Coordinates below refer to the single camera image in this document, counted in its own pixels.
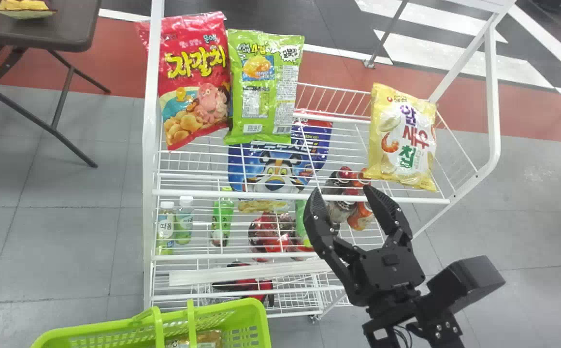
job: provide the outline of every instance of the cartoon tiger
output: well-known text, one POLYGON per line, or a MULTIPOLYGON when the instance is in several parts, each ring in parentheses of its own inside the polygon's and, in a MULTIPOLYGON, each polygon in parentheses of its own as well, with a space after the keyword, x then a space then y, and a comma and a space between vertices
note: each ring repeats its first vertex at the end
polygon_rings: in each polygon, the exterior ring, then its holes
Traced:
POLYGON ((247 179, 250 192, 296 193, 304 189, 304 183, 293 173, 293 168, 302 163, 299 154, 280 159, 272 157, 269 151, 263 151, 259 162, 263 166, 260 174, 247 179))

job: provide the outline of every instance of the yellow snack bag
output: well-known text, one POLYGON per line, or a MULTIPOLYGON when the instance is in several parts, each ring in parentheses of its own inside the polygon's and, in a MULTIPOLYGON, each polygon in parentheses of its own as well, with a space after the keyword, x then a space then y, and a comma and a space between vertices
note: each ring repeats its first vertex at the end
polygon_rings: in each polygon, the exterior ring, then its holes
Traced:
POLYGON ((371 179, 437 191, 431 177, 437 106, 377 84, 371 92, 368 169, 371 179))

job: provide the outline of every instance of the white wire shelf cart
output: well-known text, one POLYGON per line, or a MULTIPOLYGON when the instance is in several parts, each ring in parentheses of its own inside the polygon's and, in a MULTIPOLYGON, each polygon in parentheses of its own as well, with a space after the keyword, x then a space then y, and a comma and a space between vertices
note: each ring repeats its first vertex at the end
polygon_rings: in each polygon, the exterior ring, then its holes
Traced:
MULTIPOLYGON (((486 53, 486 100, 488 141, 481 148, 488 153, 483 165, 477 166, 473 157, 475 139, 469 147, 463 147, 463 137, 452 131, 444 117, 437 114, 437 154, 433 180, 436 192, 404 187, 397 183, 373 180, 371 184, 383 190, 403 207, 408 204, 437 205, 441 210, 421 227, 413 226, 418 237, 431 223, 436 221, 450 207, 470 192, 480 181, 490 174, 500 154, 499 98, 495 71, 495 25, 514 3, 512 0, 467 1, 467 5, 488 3, 493 15, 484 28, 470 43, 463 56, 443 78, 429 100, 437 102, 453 79, 459 74, 472 54, 482 43, 486 53)), ((186 307, 187 299, 195 299, 199 305, 242 296, 265 297, 269 317, 310 315, 319 319, 334 306, 349 305, 344 296, 342 284, 329 268, 311 268, 313 263, 300 262, 314 260, 315 253, 302 252, 290 244, 281 244, 280 252, 254 253, 249 244, 248 231, 260 212, 241 212, 237 208, 232 215, 230 236, 226 245, 219 247, 210 243, 211 216, 214 202, 220 198, 241 199, 282 199, 289 202, 288 213, 294 217, 293 200, 306 200, 314 188, 323 188, 332 172, 341 166, 349 166, 355 172, 367 165, 368 136, 370 124, 369 92, 332 88, 300 83, 296 99, 295 118, 331 121, 331 141, 324 166, 315 172, 312 179, 299 193, 274 193, 250 189, 244 192, 223 191, 228 186, 228 147, 223 142, 226 130, 219 130, 208 136, 198 137, 192 143, 177 150, 166 149, 162 131, 157 98, 158 58, 160 22, 164 14, 164 1, 152 1, 150 44, 147 61, 147 81, 145 91, 145 112, 143 125, 143 247, 144 247, 144 304, 157 305, 162 310, 179 310, 186 307), (158 208, 163 201, 173 201, 178 205, 180 196, 194 197, 194 226, 192 238, 187 244, 176 243, 170 247, 172 255, 155 255, 158 208), (269 265, 268 275, 249 275, 249 268, 265 259, 269 265), (235 280, 241 281, 237 291, 223 290, 212 286, 212 280, 190 281, 191 271, 197 275, 211 274, 219 267, 232 262, 243 262, 251 266, 232 267, 235 280), (286 269, 289 272, 274 272, 286 269), (270 282, 271 287, 262 284, 270 282)), ((304 132, 298 137, 308 146, 304 132)), ((327 201, 339 200, 341 196, 324 195, 327 201)), ((352 200, 365 201, 364 196, 352 196, 352 200)), ((278 228, 274 229, 279 238, 282 222, 276 217, 278 228)), ((340 236, 346 240, 371 249, 380 247, 385 235, 376 223, 364 231, 354 231, 346 223, 340 227, 340 236)))

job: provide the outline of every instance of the basket handle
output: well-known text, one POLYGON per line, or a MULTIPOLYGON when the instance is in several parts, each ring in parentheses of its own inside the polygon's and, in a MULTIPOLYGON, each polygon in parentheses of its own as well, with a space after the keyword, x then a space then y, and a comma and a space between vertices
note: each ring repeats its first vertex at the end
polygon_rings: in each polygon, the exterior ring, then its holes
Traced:
POLYGON ((154 317, 154 331, 156 334, 156 348, 165 348, 164 346, 164 329, 162 324, 162 315, 160 314, 160 309, 156 306, 150 307, 147 310, 143 311, 132 317, 130 319, 132 323, 134 322, 141 322, 143 319, 149 316, 154 317))
POLYGON ((197 348, 197 324, 194 321, 194 300, 188 299, 188 338, 190 339, 190 348, 197 348))

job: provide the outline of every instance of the metal table leg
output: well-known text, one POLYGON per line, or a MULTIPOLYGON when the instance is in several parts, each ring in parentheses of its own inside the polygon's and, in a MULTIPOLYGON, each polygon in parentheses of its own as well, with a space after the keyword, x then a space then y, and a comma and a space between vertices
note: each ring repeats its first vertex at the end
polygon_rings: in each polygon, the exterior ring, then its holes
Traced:
MULTIPOLYGON (((27 51, 26 48, 19 48, 19 47, 15 47, 11 51, 9 56, 6 58, 6 60, 0 66, 0 78, 2 78, 9 71, 9 69, 11 69, 12 66, 14 66, 20 60, 20 58, 22 58, 22 55, 26 51, 27 51)), ((57 59, 59 59, 59 61, 61 61, 64 65, 68 66, 68 68, 69 68, 68 69, 68 76, 66 77, 66 82, 64 83, 63 89, 61 91, 61 97, 59 98, 59 103, 57 104, 57 110, 55 110, 55 116, 53 117, 53 121, 51 122, 51 125, 42 121, 37 116, 35 116, 31 112, 27 111, 25 108, 18 105, 15 101, 12 101, 10 98, 6 97, 2 93, 0 93, 0 102, 4 103, 5 105, 8 105, 11 108, 13 108, 16 112, 20 113, 22 116, 26 117, 31 122, 33 122, 36 125, 42 127, 42 129, 46 130, 47 132, 49 132, 50 134, 55 136, 65 146, 67 146, 70 150, 72 150, 73 153, 75 153, 78 157, 80 157, 83 161, 85 161, 85 163, 89 167, 97 168, 98 165, 92 159, 90 159, 86 154, 84 154, 84 152, 82 152, 79 148, 77 148, 70 140, 68 140, 66 137, 64 137, 63 134, 61 134, 61 132, 59 132, 57 130, 57 124, 59 123, 59 118, 61 116, 61 111, 63 110, 63 105, 65 104, 66 96, 68 95, 68 91, 70 90, 70 83, 72 82, 72 77, 75 73, 77 73, 78 75, 80 75, 84 79, 88 80, 92 84, 98 86, 104 92, 110 93, 110 90, 108 88, 102 86, 98 82, 93 81, 90 77, 88 77, 87 75, 85 75, 84 73, 82 73, 81 71, 76 69, 74 66, 72 66, 72 64, 68 63, 60 55, 57 55, 57 53, 51 52, 51 54, 53 56, 55 56, 57 59)))

